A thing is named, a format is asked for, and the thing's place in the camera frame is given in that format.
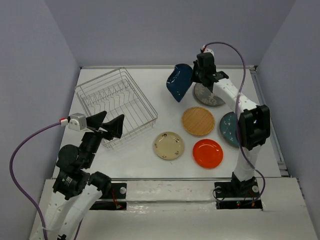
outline white table surface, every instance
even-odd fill
[[[146,95],[158,113],[158,119],[153,128],[145,131],[140,136],[130,139],[115,149],[107,149],[100,146],[92,166],[86,171],[94,173],[103,172],[113,179],[185,179],[185,178],[230,178],[236,167],[238,159],[238,149],[225,142],[219,131],[219,122],[223,115],[231,109],[225,104],[220,107],[207,107],[215,118],[213,131],[205,137],[195,137],[188,134],[181,124],[183,112],[200,105],[193,97],[193,86],[188,90],[182,101],[176,102],[166,88],[166,80],[172,73],[173,67],[167,68],[127,68],[133,79],[136,81],[142,92]],[[243,70],[241,69],[220,69],[229,75],[234,85],[239,88]],[[77,85],[98,77],[111,71],[110,69],[82,69]],[[249,99],[259,103],[255,86],[250,75],[246,71],[245,84],[242,91]],[[84,113],[84,110],[74,95],[70,114]],[[153,152],[153,141],[155,137],[166,131],[179,134],[184,140],[184,153],[173,161],[159,158]],[[78,146],[83,133],[68,129],[64,130],[61,147],[66,144]],[[218,142],[223,149],[223,161],[215,169],[204,169],[197,165],[192,156],[194,144],[200,139],[213,139]],[[270,139],[260,151],[256,168],[265,177],[281,177],[275,151]],[[59,168],[55,167],[53,178],[56,178]]]
[[[44,212],[53,184],[44,185]],[[218,210],[213,188],[213,181],[128,181],[127,209],[88,211],[77,240],[317,240],[295,178],[266,179],[263,211]],[[31,236],[39,224],[37,215]]]

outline blue bowl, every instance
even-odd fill
[[[190,80],[193,69],[188,64],[178,64],[166,81],[166,88],[172,94],[174,99],[180,103],[192,82]]]

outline beige plate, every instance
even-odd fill
[[[172,132],[166,131],[158,135],[153,143],[153,150],[160,158],[173,160],[184,152],[185,144],[182,138]]]

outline gray plate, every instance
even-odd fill
[[[218,107],[225,104],[225,102],[220,97],[215,96],[212,92],[209,91],[208,88],[203,86],[201,83],[196,83],[194,85],[193,95],[195,99],[206,106]]]

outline orange plate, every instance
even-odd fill
[[[206,169],[217,167],[224,158],[221,146],[211,139],[198,141],[193,147],[192,154],[196,163]]]

